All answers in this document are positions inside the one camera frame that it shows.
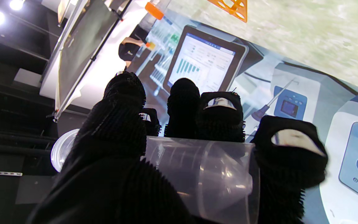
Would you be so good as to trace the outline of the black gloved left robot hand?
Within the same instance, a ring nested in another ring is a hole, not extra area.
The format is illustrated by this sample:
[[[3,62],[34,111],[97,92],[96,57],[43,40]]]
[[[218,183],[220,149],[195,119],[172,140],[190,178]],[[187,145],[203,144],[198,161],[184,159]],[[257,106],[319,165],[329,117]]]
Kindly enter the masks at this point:
[[[312,123],[263,116],[245,145],[240,96],[181,78],[158,140],[145,102],[134,73],[109,81],[28,224],[302,223],[329,159]]]

